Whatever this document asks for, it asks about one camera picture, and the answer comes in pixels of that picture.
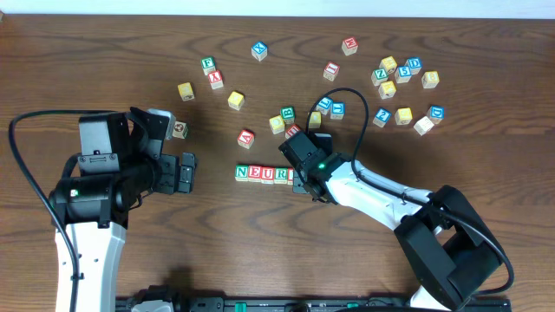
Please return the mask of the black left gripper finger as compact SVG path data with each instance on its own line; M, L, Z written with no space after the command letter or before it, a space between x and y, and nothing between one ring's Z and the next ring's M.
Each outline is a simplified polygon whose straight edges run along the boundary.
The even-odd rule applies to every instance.
M158 160L161 156L166 131L162 128L161 117L137 107L130 107L128 118L133 122L132 146L138 153Z
M178 192L190 193L193 191L196 167L196 156L193 153L182 153Z

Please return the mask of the green R wooden block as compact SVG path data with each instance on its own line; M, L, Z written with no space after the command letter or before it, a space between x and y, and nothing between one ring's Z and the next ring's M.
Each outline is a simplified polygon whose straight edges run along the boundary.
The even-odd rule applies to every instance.
M285 167L276 167L274 172L274 183L278 185L288 184L288 169Z

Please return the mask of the red E wooden block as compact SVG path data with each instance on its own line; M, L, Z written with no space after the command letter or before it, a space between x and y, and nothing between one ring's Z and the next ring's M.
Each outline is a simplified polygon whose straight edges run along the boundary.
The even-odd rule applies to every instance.
M261 181L261 166L248 166L247 178L249 182L259 183Z

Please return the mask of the green N wooden block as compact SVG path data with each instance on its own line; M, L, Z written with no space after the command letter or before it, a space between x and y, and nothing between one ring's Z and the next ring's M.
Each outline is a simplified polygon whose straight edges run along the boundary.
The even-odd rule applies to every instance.
M237 165L234 172L235 179L237 181L248 181L248 168L249 166Z

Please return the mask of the blue T wooden block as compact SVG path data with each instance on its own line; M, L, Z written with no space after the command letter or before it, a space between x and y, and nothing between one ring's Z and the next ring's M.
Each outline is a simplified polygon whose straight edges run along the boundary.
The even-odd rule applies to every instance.
M330 118L332 120L342 120L345 115L345 103L333 102L330 110Z

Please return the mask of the yellow S wooden block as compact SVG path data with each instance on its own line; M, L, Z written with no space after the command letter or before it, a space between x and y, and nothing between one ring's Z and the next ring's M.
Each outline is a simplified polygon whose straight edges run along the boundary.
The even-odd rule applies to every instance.
M398 126L408 125L412 119L413 115L410 107L399 108L395 112L395 124Z

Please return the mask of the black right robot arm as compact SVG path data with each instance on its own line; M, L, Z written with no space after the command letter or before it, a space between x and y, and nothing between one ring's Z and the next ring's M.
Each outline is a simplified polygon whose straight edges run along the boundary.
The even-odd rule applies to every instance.
M401 185L371 172L359 161L322 149L288 160L314 200L353 208L392 230L420 283L412 308L462 309L500 266L510 288L512 265L498 240L466 197L444 185L431 192Z

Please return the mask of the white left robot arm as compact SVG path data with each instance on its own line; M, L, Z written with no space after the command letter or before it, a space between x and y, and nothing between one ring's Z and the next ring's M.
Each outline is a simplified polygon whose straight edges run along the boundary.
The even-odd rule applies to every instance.
M195 156L162 152L165 141L186 133L172 113L154 108L79 119L81 152L49 195L62 223L55 233L56 310L115 310L129 212L154 192L193 189Z

